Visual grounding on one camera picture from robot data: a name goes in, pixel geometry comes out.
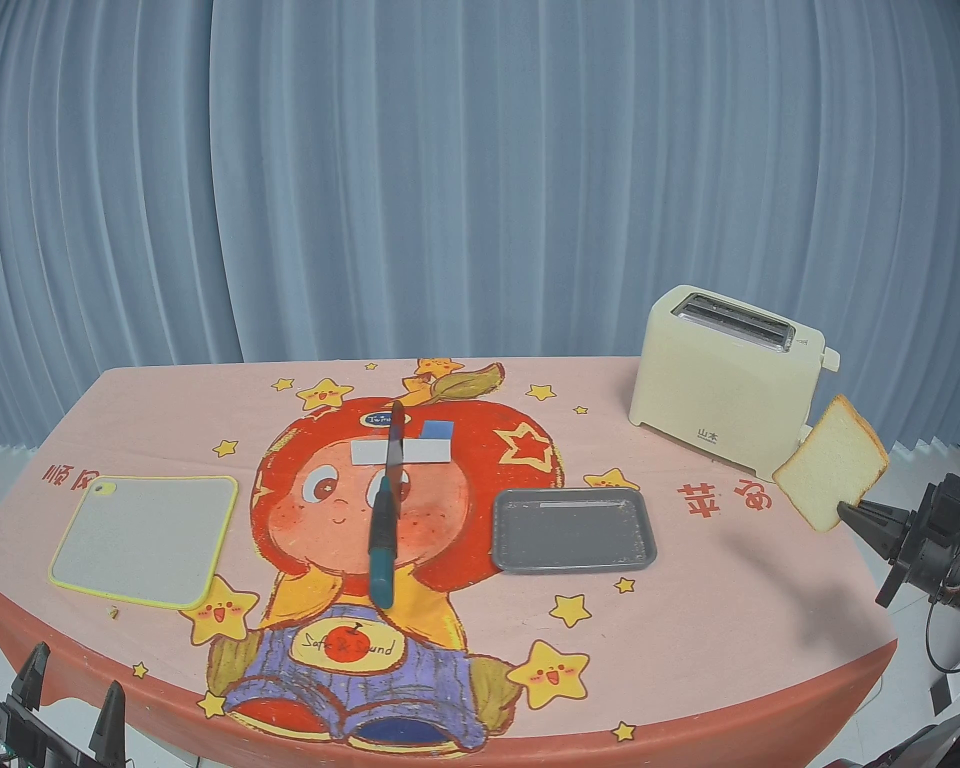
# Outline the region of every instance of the knife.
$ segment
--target knife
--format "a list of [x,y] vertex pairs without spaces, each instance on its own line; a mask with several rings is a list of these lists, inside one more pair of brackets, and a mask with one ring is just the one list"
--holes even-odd
[[370,521],[370,598],[380,610],[394,605],[396,521],[400,517],[403,476],[403,405],[394,401],[387,441],[387,469],[373,500]]

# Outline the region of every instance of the white cutting board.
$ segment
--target white cutting board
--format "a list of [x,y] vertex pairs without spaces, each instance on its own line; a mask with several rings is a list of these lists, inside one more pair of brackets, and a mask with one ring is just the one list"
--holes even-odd
[[188,611],[206,598],[237,497],[232,477],[92,481],[50,564],[58,587]]

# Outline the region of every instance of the cartoon girl print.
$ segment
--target cartoon girl print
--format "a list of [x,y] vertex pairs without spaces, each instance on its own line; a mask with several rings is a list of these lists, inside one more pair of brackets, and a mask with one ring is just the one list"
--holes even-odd
[[390,400],[360,397],[292,423],[257,473],[251,523],[278,576],[258,631],[211,648],[208,683],[258,730],[389,753],[476,751],[513,722],[510,665],[471,655],[448,595],[493,576],[492,507],[508,488],[559,487],[542,427],[475,396],[496,364],[407,408],[405,434],[454,422],[448,464],[407,465],[397,524],[395,604],[368,594],[368,536],[383,469],[355,467],[350,442],[383,440]]

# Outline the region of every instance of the curtain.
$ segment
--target curtain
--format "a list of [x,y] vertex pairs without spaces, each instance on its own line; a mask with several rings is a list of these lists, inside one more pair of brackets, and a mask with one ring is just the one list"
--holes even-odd
[[679,283],[958,442],[958,79],[946,0],[8,0],[0,444],[116,366],[636,355]]

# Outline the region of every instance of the teal knife handle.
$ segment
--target teal knife handle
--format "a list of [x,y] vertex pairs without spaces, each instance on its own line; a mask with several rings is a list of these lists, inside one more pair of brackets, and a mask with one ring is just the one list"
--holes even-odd
[[370,599],[380,610],[394,606],[396,502],[386,477],[373,500],[370,521]]
[[370,550],[370,599],[382,611],[394,606],[394,553],[389,549]]

